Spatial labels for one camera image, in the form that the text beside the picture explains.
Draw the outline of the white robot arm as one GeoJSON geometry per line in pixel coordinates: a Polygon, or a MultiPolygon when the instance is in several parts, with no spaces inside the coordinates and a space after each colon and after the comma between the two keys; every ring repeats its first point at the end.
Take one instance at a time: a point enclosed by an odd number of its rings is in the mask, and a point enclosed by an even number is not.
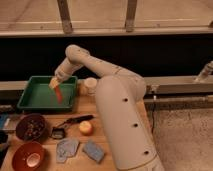
{"type": "Polygon", "coordinates": [[[137,103],[146,94],[142,76],[98,59],[77,45],[65,50],[65,59],[50,81],[52,88],[86,67],[99,77],[96,108],[118,171],[165,171],[155,144],[144,125],[137,103]]]}

